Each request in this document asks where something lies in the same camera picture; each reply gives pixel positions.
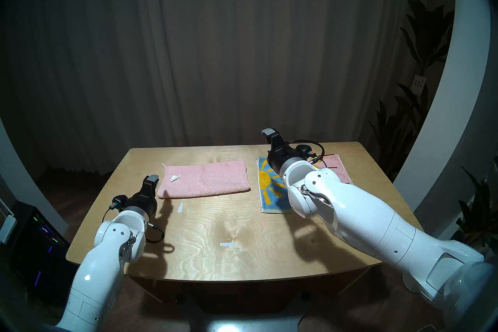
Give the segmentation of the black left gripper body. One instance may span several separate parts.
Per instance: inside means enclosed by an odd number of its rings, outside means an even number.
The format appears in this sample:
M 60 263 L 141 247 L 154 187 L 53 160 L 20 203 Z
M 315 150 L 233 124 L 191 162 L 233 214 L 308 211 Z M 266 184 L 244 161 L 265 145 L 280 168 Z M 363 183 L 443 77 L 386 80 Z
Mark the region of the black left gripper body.
M 157 211 L 157 200 L 155 190 L 149 192 L 140 191 L 127 200 L 124 205 L 125 210 L 133 208 L 141 209 L 148 217 L 154 217 Z

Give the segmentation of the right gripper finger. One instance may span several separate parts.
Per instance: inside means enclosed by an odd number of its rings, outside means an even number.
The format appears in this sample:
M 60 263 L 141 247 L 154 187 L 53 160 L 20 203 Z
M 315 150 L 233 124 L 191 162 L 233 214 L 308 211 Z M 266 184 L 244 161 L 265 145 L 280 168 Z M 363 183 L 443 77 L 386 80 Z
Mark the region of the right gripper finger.
M 271 146 L 281 146 L 281 135 L 278 130 L 274 128 L 265 128 L 261 131 L 267 143 Z

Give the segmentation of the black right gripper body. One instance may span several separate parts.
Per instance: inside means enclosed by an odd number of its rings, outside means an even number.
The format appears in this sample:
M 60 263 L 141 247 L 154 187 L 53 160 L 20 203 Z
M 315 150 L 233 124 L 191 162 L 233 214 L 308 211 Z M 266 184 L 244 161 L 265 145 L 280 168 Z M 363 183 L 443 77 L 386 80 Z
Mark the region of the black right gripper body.
M 267 162 L 279 176 L 284 176 L 287 168 L 304 158 L 299 150 L 291 147 L 288 142 L 272 142 L 268 152 Z

